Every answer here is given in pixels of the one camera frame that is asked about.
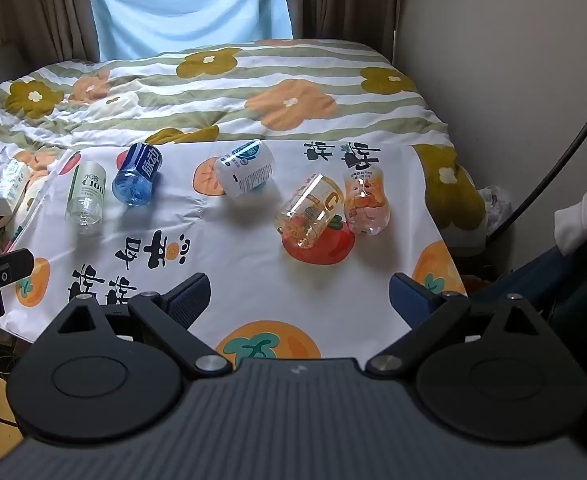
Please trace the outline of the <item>clear green C100 cup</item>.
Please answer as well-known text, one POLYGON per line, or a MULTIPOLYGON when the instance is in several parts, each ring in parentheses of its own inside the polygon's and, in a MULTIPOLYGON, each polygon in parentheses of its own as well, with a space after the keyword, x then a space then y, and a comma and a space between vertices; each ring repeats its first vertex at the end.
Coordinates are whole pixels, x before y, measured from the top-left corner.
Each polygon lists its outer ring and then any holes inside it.
POLYGON ((81 162, 73 170, 66 218, 79 234, 95 232, 103 221, 106 170, 97 162, 81 162))

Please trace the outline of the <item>blue plastic cup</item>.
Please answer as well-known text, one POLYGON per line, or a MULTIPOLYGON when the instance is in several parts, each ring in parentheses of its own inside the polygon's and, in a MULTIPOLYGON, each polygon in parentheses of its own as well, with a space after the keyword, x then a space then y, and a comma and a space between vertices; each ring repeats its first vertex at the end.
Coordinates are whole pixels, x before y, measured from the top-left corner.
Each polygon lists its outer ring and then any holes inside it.
POLYGON ((161 165, 159 148, 147 143, 132 145, 112 181, 115 198, 131 207, 147 205, 152 199, 156 173, 161 165))

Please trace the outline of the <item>clear orange C cup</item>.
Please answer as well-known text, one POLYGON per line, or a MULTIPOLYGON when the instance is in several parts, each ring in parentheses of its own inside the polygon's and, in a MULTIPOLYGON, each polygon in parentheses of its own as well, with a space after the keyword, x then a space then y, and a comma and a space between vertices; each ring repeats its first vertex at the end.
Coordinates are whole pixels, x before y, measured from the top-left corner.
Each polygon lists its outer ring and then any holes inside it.
POLYGON ((315 245, 343 208, 340 186, 324 174, 312 174, 280 208, 274 218, 277 232, 297 247, 315 245))

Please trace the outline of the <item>white blue label cup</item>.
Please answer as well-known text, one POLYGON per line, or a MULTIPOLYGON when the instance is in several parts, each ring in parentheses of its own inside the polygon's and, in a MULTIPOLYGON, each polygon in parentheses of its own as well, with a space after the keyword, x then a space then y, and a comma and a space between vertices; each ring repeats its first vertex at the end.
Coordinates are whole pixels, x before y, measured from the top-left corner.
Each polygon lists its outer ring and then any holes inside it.
POLYGON ((213 170, 223 191, 237 198, 272 177, 274 157, 262 140, 252 140, 216 159, 213 170))

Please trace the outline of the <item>white plastic bag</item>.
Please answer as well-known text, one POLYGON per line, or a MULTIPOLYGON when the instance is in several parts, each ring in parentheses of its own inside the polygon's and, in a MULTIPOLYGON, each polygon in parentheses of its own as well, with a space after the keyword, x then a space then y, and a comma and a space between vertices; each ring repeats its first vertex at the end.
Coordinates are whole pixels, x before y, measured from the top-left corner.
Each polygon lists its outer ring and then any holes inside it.
POLYGON ((487 235, 493 234, 509 218, 513 211, 508 194, 496 185, 478 191, 487 213, 487 235))

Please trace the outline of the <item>white persimmon print cloth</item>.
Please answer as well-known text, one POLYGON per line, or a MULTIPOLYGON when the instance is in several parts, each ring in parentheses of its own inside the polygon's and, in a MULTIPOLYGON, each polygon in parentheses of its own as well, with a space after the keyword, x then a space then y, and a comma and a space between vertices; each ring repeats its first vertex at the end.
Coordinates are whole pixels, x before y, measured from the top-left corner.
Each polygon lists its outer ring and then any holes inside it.
POLYGON ((342 212, 312 248, 286 244, 278 209, 312 174, 341 182, 343 141, 269 142, 272 178, 256 192, 216 195, 211 164, 231 142, 166 144, 149 204, 104 200, 96 232, 79 234, 66 214, 74 170, 96 162, 114 176, 122 148, 87 148, 51 172, 16 244, 32 252, 28 278, 4 289, 0 327, 34 341, 70 298, 88 294, 123 304, 137 292, 165 292, 205 273, 209 307, 192 332, 228 359, 367 356, 407 332, 407 311, 389 299, 394 273, 431 292, 464 288, 425 200, 418 153, 398 136, 358 136, 355 157, 377 167, 391 219, 380 234, 353 233, 342 212))

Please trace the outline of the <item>floral striped bed quilt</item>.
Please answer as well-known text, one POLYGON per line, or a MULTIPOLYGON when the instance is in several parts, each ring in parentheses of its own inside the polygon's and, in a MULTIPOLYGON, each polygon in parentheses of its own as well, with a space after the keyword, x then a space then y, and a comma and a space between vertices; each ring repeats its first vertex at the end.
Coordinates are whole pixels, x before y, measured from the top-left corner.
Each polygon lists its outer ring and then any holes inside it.
POLYGON ((487 237, 487 211, 446 124, 411 78, 364 44, 259 40, 152 58, 50 64, 0 82, 0 156, 38 174, 66 151, 137 142, 300 141, 374 162, 370 133, 414 146, 426 205, 453 252, 487 237))

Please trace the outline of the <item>brown left curtain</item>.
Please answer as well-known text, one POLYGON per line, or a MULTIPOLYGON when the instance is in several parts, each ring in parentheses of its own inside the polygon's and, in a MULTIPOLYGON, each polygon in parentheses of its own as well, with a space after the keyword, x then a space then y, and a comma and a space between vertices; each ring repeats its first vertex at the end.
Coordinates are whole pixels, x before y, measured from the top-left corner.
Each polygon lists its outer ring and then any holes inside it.
POLYGON ((0 38, 35 68, 100 59, 91 0, 0 0, 0 38))

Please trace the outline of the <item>light blue window cloth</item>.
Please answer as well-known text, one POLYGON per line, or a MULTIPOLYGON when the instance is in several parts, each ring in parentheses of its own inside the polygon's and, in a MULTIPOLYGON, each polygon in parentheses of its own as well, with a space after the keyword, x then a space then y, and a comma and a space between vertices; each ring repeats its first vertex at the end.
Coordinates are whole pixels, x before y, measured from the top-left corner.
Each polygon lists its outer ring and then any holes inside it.
POLYGON ((91 0, 100 58, 292 39, 286 0, 91 0))

